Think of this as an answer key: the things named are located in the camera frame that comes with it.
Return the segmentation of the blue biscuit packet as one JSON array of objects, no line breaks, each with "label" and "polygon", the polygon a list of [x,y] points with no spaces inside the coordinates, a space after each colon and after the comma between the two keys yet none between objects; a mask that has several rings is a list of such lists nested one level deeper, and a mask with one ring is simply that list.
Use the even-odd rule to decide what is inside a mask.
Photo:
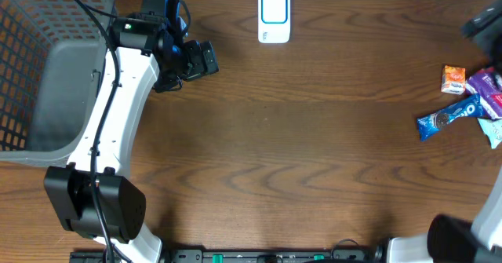
[{"label": "blue biscuit packet", "polygon": [[473,94],[466,99],[451,104],[450,106],[438,110],[430,115],[417,120],[418,131],[421,141],[426,141],[450,123],[459,118],[481,118],[485,115],[485,110],[481,104],[479,94]]}]

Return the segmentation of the orange tissue packet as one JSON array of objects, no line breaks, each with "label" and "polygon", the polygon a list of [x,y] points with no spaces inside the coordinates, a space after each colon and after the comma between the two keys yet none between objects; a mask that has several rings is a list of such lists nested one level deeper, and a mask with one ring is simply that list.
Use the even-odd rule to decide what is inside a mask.
[{"label": "orange tissue packet", "polygon": [[460,67],[445,65],[442,69],[443,93],[461,95],[466,90],[466,70]]}]

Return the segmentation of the purple Carefree pad pack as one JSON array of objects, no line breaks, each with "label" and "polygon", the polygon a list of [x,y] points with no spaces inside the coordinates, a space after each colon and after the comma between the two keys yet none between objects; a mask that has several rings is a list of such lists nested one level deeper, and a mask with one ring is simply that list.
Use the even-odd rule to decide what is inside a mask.
[{"label": "purple Carefree pad pack", "polygon": [[480,102],[491,119],[501,119],[501,88],[495,80],[494,67],[484,68],[470,76],[466,82],[469,94],[478,94]]}]

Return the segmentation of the mint green wipes packet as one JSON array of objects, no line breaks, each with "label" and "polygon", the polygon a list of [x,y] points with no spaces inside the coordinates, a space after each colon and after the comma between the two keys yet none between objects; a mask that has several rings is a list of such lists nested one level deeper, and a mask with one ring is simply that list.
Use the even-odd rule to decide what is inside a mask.
[{"label": "mint green wipes packet", "polygon": [[478,119],[482,132],[488,137],[492,149],[496,149],[502,141],[502,121],[491,119]]}]

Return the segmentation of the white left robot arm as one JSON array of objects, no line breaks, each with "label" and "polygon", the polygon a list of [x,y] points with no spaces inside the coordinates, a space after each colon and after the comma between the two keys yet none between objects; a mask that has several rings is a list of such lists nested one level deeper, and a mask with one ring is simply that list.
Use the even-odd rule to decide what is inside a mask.
[{"label": "white left robot arm", "polygon": [[50,166],[44,188],[63,229],[105,247],[104,262],[163,262],[162,240],[146,226],[146,197],[130,180],[133,141],[150,92],[180,90],[217,73],[210,42],[187,40],[183,0],[143,0],[100,33],[102,83],[83,135],[65,166]]}]

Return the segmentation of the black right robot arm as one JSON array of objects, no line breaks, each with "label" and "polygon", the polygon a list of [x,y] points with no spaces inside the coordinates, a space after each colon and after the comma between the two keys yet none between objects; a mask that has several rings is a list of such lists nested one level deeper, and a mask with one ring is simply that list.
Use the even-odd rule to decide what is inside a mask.
[{"label": "black right robot arm", "polygon": [[[497,0],[462,28],[487,54],[495,86],[501,87],[501,0]],[[501,176],[473,222],[439,214],[427,233],[390,239],[382,255],[386,263],[501,261]]]}]

